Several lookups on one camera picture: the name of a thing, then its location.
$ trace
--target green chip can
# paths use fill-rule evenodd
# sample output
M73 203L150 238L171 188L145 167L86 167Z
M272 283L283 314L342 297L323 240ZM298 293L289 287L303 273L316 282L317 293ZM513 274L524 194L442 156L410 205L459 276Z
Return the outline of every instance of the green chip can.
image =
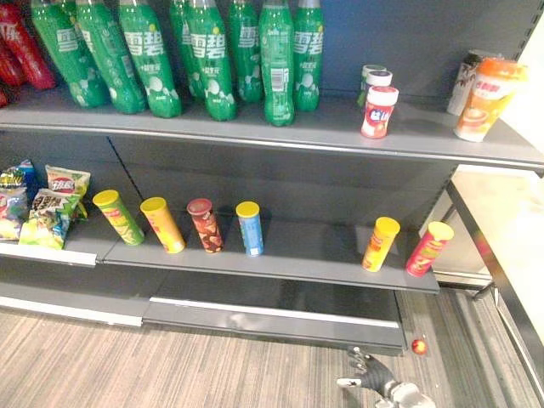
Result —
M101 191L94 196L93 203L110 221L111 226L127 245L139 245L144 241L144 232L122 203L118 191Z

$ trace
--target red bottle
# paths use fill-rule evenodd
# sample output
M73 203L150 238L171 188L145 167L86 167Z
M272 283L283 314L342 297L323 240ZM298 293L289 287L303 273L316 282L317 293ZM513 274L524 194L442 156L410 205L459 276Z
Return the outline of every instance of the red bottle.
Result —
M7 105L8 98L6 97L6 94L0 89L0 108L3 108L5 105Z
M34 88L55 87L54 75L43 60L36 41L26 30L19 8L14 4L0 4L0 34Z
M2 37L0 37L0 79L10 87L19 87L26 82L19 61L9 51Z

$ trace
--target orange chip can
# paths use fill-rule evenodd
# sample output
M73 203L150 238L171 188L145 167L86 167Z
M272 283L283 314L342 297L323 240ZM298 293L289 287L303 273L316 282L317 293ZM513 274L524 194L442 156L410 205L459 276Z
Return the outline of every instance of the orange chip can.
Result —
M392 218L380 217L376 220L376 226L363 257L364 269L369 272L380 270L393 245L394 237L399 231L400 224Z

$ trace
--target chip bag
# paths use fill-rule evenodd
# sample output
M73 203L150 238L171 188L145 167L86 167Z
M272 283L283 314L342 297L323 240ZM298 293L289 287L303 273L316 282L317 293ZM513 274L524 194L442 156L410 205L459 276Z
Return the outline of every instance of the chip bag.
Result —
M26 187L28 204L37 193L36 171L30 160L22 161L0 173L0 189L19 189Z
M53 167L45 165L45 171L48 174L48 187L52 191L59 193L77 194L81 198L87 193L88 185L91 181L91 173L80 172L78 170L69 170L62 167ZM82 202L77 204L74 218L87 219L88 214Z
M62 249L79 199L77 194L40 189L32 202L28 221L21 228L19 243Z
M0 241L17 241L28 206L26 188L0 189Z

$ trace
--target green soda bottle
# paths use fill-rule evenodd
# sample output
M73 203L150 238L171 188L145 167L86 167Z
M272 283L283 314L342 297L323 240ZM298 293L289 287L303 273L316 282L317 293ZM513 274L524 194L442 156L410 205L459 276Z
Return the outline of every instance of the green soda bottle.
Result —
M84 42L77 40L70 17L52 0L32 0L32 22L49 55L70 88L72 98L84 108L109 102L108 90Z
M179 116L181 102L155 11L147 0L120 0L119 20L153 115Z
M264 115L275 126L295 118L292 101L294 27L286 0L265 0L259 21L264 82Z
M190 0L191 45L198 62L208 113L216 121L236 116L224 24L214 0Z
M295 107L300 111L315 111L320 103L324 28L320 0L298 0L295 17Z
M188 7L187 0L172 0L170 2L170 21L178 43L179 54L187 72L190 94L194 98L204 99L204 84L198 62L193 54L193 47L190 45L189 25L187 24Z
M76 0L77 21L88 49L122 113L145 110L145 97L134 76L133 63L119 25L104 0Z
M238 94L245 102L263 97L258 19L251 0L233 0L229 10L230 44L235 57Z

